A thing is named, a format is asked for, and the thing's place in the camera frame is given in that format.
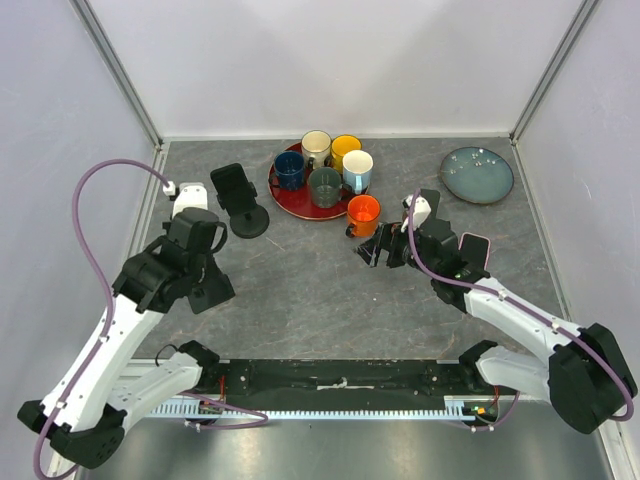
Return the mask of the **pink case smartphone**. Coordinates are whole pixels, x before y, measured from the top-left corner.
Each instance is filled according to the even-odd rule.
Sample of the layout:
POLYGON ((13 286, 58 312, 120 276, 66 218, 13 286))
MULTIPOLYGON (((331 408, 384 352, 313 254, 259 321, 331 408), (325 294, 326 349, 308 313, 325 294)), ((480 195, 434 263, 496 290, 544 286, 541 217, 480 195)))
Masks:
POLYGON ((490 240, 481 235, 471 232, 464 232, 459 242, 459 251, 461 255, 470 263, 487 268, 490 258, 490 240))

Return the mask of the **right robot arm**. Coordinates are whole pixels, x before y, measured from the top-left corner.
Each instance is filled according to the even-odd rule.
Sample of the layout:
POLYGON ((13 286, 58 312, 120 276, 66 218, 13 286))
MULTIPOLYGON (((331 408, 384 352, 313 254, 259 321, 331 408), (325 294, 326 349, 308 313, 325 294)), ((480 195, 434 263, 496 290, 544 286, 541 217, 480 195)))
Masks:
POLYGON ((483 320, 525 347, 523 354, 482 341, 460 359, 458 381, 477 394, 507 387, 550 404, 574 430, 589 434, 607 420, 627 421, 638 387, 613 333, 556 317, 509 291, 466 248, 449 222, 428 219, 416 230, 380 225, 356 254, 374 267, 410 266, 431 279, 437 297, 483 320))

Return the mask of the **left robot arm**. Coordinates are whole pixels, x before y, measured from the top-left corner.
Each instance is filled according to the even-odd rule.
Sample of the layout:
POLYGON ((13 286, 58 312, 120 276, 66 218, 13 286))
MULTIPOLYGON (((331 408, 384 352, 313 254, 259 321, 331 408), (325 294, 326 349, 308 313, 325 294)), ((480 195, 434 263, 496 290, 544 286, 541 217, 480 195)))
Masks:
POLYGON ((168 366, 129 387, 116 381, 144 338, 186 298, 199 314, 235 295, 214 255, 227 227, 208 210, 187 207, 142 252, 127 259, 106 309, 72 367, 42 400, 23 403, 18 420, 43 434, 53 450, 87 469, 104 464, 141 418, 171 397, 194 389, 208 393, 219 382, 219 357, 196 341, 179 348, 168 366))

